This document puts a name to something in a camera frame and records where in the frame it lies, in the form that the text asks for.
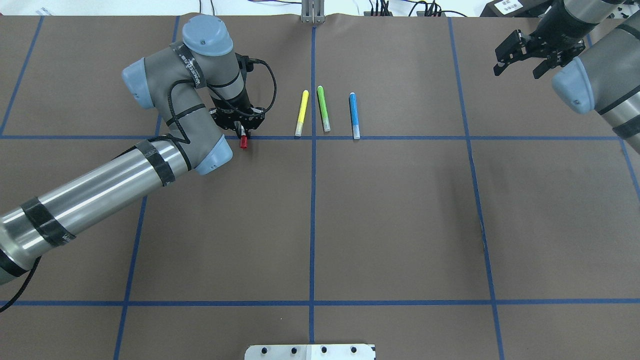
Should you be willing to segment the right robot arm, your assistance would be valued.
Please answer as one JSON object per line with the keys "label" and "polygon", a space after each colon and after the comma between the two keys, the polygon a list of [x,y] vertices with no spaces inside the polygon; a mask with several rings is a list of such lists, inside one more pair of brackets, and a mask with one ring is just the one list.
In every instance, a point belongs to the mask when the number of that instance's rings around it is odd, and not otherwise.
{"label": "right robot arm", "polygon": [[589,47],[585,37],[621,0],[555,0],[530,34],[514,30],[494,50],[494,75],[515,62],[541,59],[539,79],[560,68],[551,86],[574,112],[597,112],[634,151],[640,150],[640,18],[631,14]]}

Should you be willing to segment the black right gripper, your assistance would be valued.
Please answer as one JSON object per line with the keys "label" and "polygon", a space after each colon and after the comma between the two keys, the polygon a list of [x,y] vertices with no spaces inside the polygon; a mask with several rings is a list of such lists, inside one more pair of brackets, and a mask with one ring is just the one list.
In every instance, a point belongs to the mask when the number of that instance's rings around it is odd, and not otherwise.
{"label": "black right gripper", "polygon": [[528,59],[542,59],[532,71],[534,79],[540,79],[558,65],[567,65],[586,49],[585,40],[560,37],[560,39],[544,38],[542,35],[524,34],[516,29],[494,50],[496,65],[495,76],[500,76],[510,65]]}

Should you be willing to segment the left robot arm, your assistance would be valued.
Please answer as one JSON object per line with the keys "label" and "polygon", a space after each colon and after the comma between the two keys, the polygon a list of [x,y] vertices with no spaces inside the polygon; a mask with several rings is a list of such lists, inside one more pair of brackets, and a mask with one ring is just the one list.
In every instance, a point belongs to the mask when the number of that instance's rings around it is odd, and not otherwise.
{"label": "left robot arm", "polygon": [[197,14],[176,41],[121,71],[131,98],[165,132],[142,137],[93,168],[1,214],[1,284],[34,272],[46,253],[188,173],[210,174],[234,152],[226,131],[255,130],[270,105],[252,104],[244,64],[224,19]]}

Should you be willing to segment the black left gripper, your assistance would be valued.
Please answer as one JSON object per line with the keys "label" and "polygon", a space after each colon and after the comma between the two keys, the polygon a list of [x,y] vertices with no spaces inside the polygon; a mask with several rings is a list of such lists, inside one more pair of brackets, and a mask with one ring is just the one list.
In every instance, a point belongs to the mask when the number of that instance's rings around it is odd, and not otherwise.
{"label": "black left gripper", "polygon": [[217,127],[222,130],[233,131],[238,139],[241,139],[243,136],[243,128],[239,127],[239,125],[243,125],[245,137],[251,139],[254,130],[257,130],[265,120],[266,109],[262,107],[252,107],[250,110],[249,115],[242,115],[237,111],[228,109],[210,108],[209,114]]}

